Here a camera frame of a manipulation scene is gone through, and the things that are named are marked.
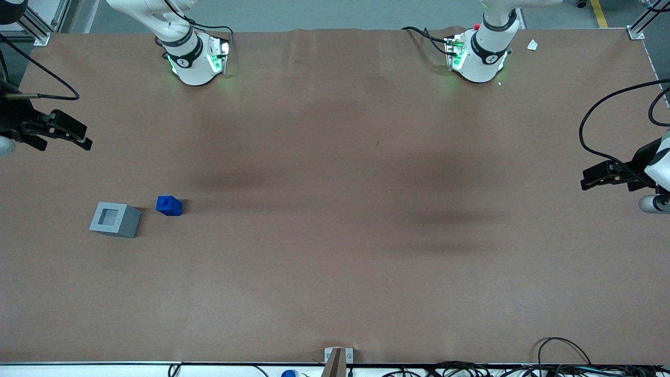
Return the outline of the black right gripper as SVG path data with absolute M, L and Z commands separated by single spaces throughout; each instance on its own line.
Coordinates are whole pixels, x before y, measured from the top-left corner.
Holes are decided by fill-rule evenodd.
M 55 109 L 44 116 L 31 102 L 38 97 L 38 94 L 2 94 L 1 136 L 43 152 L 48 142 L 38 135 L 46 135 L 43 132 L 47 131 L 48 138 L 64 139 L 85 151 L 90 151 L 93 141 L 87 138 L 87 126 L 62 110 Z M 42 122 L 43 116 L 47 126 Z M 23 127 L 26 122 L 37 124 L 38 135 L 31 129 Z

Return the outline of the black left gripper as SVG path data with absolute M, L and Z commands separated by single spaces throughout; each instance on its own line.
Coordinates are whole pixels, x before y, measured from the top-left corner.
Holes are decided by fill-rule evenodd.
M 641 190 L 643 188 L 656 189 L 656 182 L 644 172 L 644 169 L 652 162 L 656 151 L 661 145 L 661 138 L 651 141 L 640 147 L 632 159 L 626 163 L 636 177 L 630 173 L 630 181 L 626 178 L 626 170 L 612 160 L 606 160 L 593 165 L 583 171 L 583 179 L 580 181 L 582 191 L 588 191 L 598 186 L 626 184 L 628 190 Z

